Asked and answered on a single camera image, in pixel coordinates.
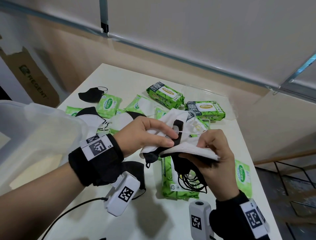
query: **sleeve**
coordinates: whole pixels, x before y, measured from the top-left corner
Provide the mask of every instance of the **sleeve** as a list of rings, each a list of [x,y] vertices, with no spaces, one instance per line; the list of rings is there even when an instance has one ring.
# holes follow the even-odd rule
[[[238,239],[238,235],[244,240],[255,240],[248,221],[239,206],[248,202],[246,195],[239,190],[239,195],[226,200],[216,200],[216,209],[211,211],[209,219],[212,230],[224,240]],[[264,235],[259,240],[270,240],[268,235]]]

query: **floor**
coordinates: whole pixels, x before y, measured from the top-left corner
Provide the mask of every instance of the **floor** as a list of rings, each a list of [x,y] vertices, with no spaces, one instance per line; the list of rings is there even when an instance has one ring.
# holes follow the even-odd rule
[[[316,214],[316,208],[309,206],[303,206],[296,203],[292,203],[293,207],[289,202],[286,201],[273,201],[273,199],[286,196],[284,187],[279,178],[279,175],[275,172],[270,172],[262,169],[257,169],[259,179],[261,181],[264,192],[267,196],[274,218],[278,225],[280,234],[283,240],[315,240],[316,239],[316,225],[305,224],[305,225],[286,225],[284,219],[290,219],[295,217],[296,212],[299,215]],[[309,182],[293,179],[290,177],[283,176],[283,181],[286,189],[291,195],[295,191],[311,190],[313,186]],[[304,200],[305,204],[316,206],[316,197],[310,197]]]

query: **white table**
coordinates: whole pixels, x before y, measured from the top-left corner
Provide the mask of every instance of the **white table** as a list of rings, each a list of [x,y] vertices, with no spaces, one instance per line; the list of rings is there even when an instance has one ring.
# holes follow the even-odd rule
[[[146,88],[158,81],[180,92],[183,90],[182,85],[173,82],[102,64],[58,108],[65,110],[66,106],[81,108],[96,106],[96,104],[81,101],[78,93],[98,86],[105,86],[109,89],[109,94],[121,97],[123,101],[120,108],[124,108],[134,99],[136,94],[144,92]],[[193,93],[184,91],[186,100],[191,100],[192,97],[196,98]],[[204,94],[203,91],[197,89],[192,89],[192,92],[200,97]],[[221,103],[218,99],[221,99],[220,96],[214,97],[217,99],[209,100],[218,100],[222,107],[225,105],[226,108],[229,108],[227,103]],[[270,239],[281,240],[237,121],[224,119],[212,124],[211,128],[222,129],[235,158],[250,166],[253,198],[270,224]],[[127,160],[143,162],[139,157],[139,151],[128,157]],[[137,200],[132,201],[122,216],[114,217],[107,213],[103,207],[103,201],[88,203],[62,217],[53,227],[47,239],[99,240],[106,237],[107,240],[191,240],[188,206],[194,199],[184,201],[162,197],[161,164],[159,161],[152,164],[149,169],[145,168],[145,181],[147,192]],[[110,186],[89,186],[67,209],[95,197],[104,197],[110,188]],[[215,197],[210,191],[207,194],[200,193],[200,198],[208,201],[212,209],[216,208]]]

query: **hand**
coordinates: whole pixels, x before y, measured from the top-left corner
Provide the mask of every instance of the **hand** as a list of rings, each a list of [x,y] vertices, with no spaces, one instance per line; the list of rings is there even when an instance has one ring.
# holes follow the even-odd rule
[[[146,132],[150,128],[158,129],[172,139],[178,138],[178,134],[164,122],[139,116],[113,135],[124,157],[133,154],[145,146],[170,148],[174,145],[171,139]]]
[[[197,147],[212,149],[220,157],[219,162],[210,167],[191,154],[181,153],[179,157],[189,159],[198,167],[217,200],[225,201],[236,197],[239,190],[235,177],[235,157],[223,131],[214,129],[202,133]]]

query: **person's left hand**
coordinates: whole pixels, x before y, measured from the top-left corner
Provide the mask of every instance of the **person's left hand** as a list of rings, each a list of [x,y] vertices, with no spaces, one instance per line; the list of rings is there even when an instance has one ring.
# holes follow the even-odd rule
[[[170,148],[174,145],[174,142],[171,139],[146,132],[146,130],[150,128],[162,131],[171,139],[178,138],[178,134],[164,122],[153,118],[139,116],[118,133],[113,135],[121,148],[124,157],[128,157],[145,146]]]

